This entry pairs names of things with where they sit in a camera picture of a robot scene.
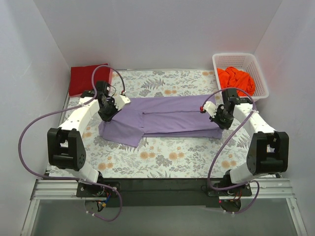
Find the purple t shirt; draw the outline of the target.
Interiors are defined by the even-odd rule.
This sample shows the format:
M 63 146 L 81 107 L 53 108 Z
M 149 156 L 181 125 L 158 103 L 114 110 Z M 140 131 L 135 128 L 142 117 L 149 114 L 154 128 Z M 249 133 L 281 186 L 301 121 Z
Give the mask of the purple t shirt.
M 207 95 L 133 98 L 110 122 L 98 126 L 107 141 L 137 147 L 144 137 L 221 139 L 223 130 L 200 112 Z

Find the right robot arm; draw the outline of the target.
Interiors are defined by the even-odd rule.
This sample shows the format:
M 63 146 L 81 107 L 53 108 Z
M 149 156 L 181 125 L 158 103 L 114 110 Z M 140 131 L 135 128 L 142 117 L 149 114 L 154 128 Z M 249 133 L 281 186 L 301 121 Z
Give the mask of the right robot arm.
M 246 162 L 228 171 L 220 187 L 215 187 L 211 180 L 207 179 L 207 186 L 231 196 L 236 194 L 242 185 L 257 177 L 285 172 L 289 152 L 288 134 L 268 125 L 256 109 L 254 99 L 249 94 L 239 97 L 238 91 L 238 88 L 220 89 L 223 101 L 221 105 L 216 106 L 207 98 L 200 108 L 200 111 L 207 112 L 210 120 L 221 129 L 229 129 L 233 120 L 238 120 L 239 126 L 243 127 L 251 138 Z

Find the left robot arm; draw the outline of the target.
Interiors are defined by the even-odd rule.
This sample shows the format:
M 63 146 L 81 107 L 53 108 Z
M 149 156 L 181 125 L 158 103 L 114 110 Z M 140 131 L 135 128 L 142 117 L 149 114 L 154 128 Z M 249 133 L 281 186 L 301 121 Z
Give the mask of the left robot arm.
M 109 95 L 110 84 L 96 83 L 96 91 L 86 90 L 81 94 L 78 109 L 58 128 L 47 132 L 49 164 L 66 170 L 78 179 L 89 181 L 88 191 L 95 197 L 104 193 L 105 185 L 99 181 L 99 172 L 86 162 L 86 150 L 82 136 L 95 114 L 109 122 L 118 112 L 115 99 Z

